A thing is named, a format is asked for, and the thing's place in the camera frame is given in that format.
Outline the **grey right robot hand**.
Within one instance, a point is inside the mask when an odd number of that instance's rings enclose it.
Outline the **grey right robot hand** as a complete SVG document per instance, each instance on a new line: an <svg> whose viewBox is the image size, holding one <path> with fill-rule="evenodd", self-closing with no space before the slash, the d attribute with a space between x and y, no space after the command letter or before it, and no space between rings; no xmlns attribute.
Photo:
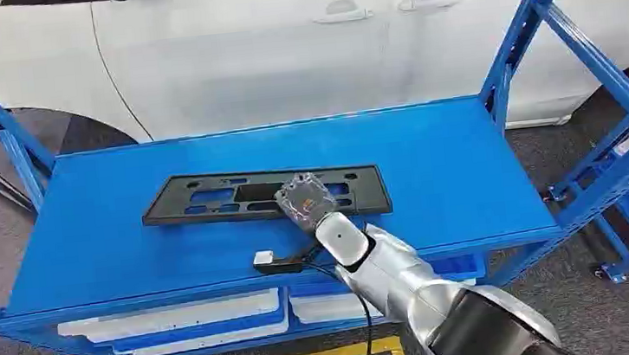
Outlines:
<svg viewBox="0 0 629 355"><path fill-rule="evenodd" d="M324 216L335 212L337 201L325 184L311 172L296 173L275 193L283 214L310 234Z"/></svg>

